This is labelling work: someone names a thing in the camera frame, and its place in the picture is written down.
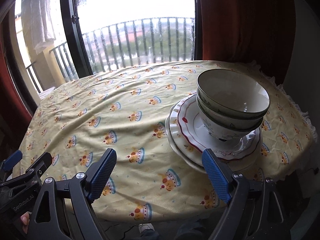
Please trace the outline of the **person's hand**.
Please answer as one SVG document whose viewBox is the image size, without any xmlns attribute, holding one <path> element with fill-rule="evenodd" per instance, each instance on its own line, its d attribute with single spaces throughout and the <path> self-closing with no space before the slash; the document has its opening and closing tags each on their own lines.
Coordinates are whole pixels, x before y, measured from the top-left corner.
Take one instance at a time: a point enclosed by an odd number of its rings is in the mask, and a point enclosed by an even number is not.
<svg viewBox="0 0 320 240">
<path fill-rule="evenodd" d="M 30 214 L 26 212 L 20 217 L 20 221 L 22 223 L 22 230 L 25 234 L 27 234 L 29 221 L 30 221 Z"/>
</svg>

